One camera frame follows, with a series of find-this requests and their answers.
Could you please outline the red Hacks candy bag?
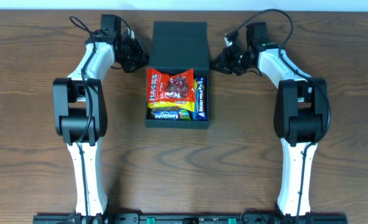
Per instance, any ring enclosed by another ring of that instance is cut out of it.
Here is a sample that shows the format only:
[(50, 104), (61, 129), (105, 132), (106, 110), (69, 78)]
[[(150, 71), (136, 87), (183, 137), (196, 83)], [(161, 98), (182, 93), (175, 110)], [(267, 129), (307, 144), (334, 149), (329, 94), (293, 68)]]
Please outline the red Hacks candy bag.
[(158, 101), (195, 102), (193, 69), (177, 75), (170, 75), (153, 68), (147, 68), (146, 75), (146, 95), (148, 103)]

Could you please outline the dark green box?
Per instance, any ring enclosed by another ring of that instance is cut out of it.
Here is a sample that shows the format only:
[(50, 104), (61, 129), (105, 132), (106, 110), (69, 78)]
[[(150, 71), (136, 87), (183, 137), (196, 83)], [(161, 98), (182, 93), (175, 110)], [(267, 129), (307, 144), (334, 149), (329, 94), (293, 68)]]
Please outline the dark green box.
[(209, 45), (206, 22), (155, 21), (153, 24), (152, 49), (148, 68), (177, 75), (193, 69), (196, 78), (206, 79), (205, 121), (173, 121), (151, 118), (146, 110), (144, 120), (148, 128), (207, 129), (210, 124), (209, 109)]

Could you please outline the purple Dairy Milk bar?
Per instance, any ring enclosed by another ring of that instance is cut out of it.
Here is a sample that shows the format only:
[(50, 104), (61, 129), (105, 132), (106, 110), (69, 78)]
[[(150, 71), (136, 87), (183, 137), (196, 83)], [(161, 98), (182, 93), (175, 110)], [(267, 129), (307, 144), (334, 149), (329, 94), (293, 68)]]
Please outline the purple Dairy Milk bar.
[(205, 100), (206, 100), (206, 84), (204, 77), (196, 78), (196, 102), (193, 112), (194, 120), (205, 121), (207, 119)]

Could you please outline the yellow Hacks candy bag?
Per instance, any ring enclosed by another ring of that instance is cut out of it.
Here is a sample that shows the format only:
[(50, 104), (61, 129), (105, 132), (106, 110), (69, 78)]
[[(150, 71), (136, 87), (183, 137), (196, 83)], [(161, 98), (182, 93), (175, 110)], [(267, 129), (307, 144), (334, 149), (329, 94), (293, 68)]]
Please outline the yellow Hacks candy bag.
[(148, 103), (148, 107), (153, 108), (167, 108), (167, 107), (176, 107), (188, 110), (190, 112), (194, 111), (195, 107), (195, 87), (193, 79), (190, 81), (168, 81), (164, 91), (168, 95), (178, 96), (181, 93), (186, 93), (187, 96), (184, 99), (180, 99), (177, 101), (155, 101), (152, 103)]

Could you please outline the colourful gummy candy bag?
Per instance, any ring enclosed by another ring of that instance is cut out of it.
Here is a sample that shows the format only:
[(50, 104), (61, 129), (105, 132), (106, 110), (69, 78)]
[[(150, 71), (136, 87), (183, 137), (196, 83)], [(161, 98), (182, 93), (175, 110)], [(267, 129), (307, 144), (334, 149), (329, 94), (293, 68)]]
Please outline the colourful gummy candy bag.
[(155, 111), (159, 111), (159, 110), (166, 110), (166, 111), (178, 111), (179, 112), (179, 119), (177, 121), (190, 121), (192, 118), (191, 118), (191, 114), (188, 110), (185, 110), (185, 109), (181, 109), (181, 108), (176, 108), (176, 107), (167, 107), (167, 108), (153, 108), (151, 109), (150, 111), (150, 114), (149, 114), (149, 118), (150, 119), (154, 119), (154, 115), (153, 113)]

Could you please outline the blue Eclipse mints box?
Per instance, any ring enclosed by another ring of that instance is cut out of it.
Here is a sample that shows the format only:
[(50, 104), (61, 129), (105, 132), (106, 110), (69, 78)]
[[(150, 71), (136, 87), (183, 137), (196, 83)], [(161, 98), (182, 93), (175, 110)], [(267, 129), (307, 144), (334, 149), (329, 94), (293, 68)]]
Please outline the blue Eclipse mints box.
[(154, 119), (163, 119), (163, 120), (173, 120), (177, 121), (179, 119), (179, 112), (178, 111), (166, 111), (166, 110), (159, 110), (153, 113)]

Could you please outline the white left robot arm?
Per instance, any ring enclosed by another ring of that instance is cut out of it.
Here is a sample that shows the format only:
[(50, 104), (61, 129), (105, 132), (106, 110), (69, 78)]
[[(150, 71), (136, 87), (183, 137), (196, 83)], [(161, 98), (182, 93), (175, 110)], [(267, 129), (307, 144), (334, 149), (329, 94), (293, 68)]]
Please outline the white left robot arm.
[(75, 212), (81, 217), (100, 217), (108, 205), (100, 155), (108, 125), (102, 81), (114, 63), (129, 73), (145, 66), (147, 60), (133, 34), (94, 35), (88, 38), (77, 68), (52, 84), (55, 130), (72, 158), (77, 190)]

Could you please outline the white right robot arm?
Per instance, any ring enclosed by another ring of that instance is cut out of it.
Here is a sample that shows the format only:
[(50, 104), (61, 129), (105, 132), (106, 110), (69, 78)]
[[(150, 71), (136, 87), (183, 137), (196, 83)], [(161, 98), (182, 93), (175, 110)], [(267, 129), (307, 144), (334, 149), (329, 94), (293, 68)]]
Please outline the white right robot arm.
[(305, 217), (310, 212), (308, 194), (314, 153), (331, 122), (325, 79), (300, 70), (275, 44), (248, 50), (230, 45), (211, 61), (210, 68), (236, 75), (255, 68), (276, 86), (273, 125), (283, 149), (282, 183), (276, 204), (286, 217)]

